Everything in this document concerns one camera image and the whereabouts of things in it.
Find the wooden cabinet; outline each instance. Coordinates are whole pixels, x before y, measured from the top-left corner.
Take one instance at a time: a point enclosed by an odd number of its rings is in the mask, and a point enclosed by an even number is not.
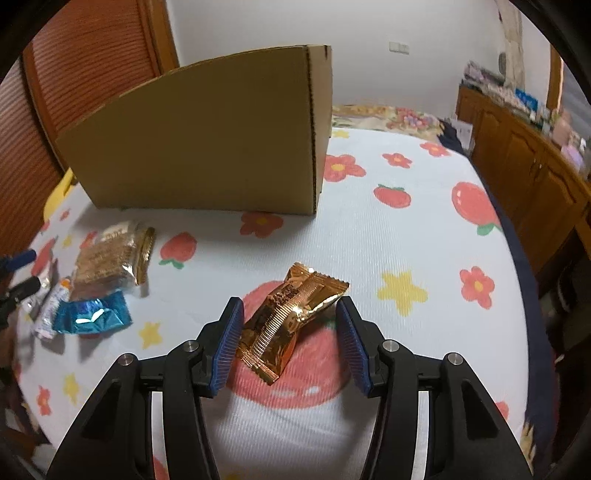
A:
[[[537,274],[586,218],[591,192],[560,150],[509,110],[465,87],[457,108],[458,118],[474,125],[472,163]]]
[[[473,130],[473,135],[478,139],[478,142],[476,142],[472,153],[472,163],[478,173],[486,179],[495,197],[499,197],[501,193],[498,188],[501,184],[497,181],[500,172],[496,162],[491,162],[490,158],[500,154],[501,139],[507,133],[506,124],[503,123],[500,109],[496,105],[486,105],[484,108],[480,108]]]
[[[461,89],[457,97],[456,114],[458,120],[476,125],[478,115],[482,111],[482,95],[467,88]]]
[[[571,172],[555,153],[545,151],[533,170],[533,186],[517,234],[534,272],[559,249],[583,217],[588,192],[573,181]]]
[[[534,183],[533,173],[539,162],[542,145],[519,124],[508,125],[507,134],[499,142],[496,194],[507,216],[517,228],[522,220],[524,203]]]

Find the wooden wardrobe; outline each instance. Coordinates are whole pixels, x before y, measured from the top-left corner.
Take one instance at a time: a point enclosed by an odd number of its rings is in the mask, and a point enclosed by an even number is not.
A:
[[[43,224],[60,131],[177,66],[165,0],[70,0],[45,25],[0,83],[0,255]]]

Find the cardboard box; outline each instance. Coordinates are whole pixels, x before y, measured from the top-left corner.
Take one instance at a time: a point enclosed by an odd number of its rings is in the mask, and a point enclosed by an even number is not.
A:
[[[144,83],[57,139],[97,207],[312,215],[331,129],[330,46],[205,60]]]

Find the white wall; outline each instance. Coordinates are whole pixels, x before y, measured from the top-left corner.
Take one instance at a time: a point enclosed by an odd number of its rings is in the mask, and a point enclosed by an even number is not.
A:
[[[494,0],[168,0],[168,10],[181,65],[327,43],[334,103],[386,103],[438,116],[454,112],[466,63],[497,71],[504,49]],[[409,44],[410,56],[389,52],[389,41]]]
[[[521,17],[525,90],[545,104],[550,84],[550,43],[525,15]]]

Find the small snack packet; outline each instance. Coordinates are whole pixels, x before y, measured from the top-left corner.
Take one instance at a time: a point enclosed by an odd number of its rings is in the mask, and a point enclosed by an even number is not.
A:
[[[53,328],[53,322],[57,309],[61,302],[68,301],[71,289],[72,282],[70,281],[70,277],[66,277],[60,280],[49,292],[35,321],[35,334],[41,340],[53,340],[55,338],[56,331]]]
[[[130,324],[131,316],[123,292],[117,290],[101,299],[62,302],[53,328],[58,333],[87,335]]]
[[[271,385],[285,369],[300,329],[347,288],[347,282],[295,263],[244,325],[236,356]]]
[[[120,288],[144,284],[154,237],[152,227],[138,222],[104,230],[94,245],[78,254],[71,299],[97,299]]]

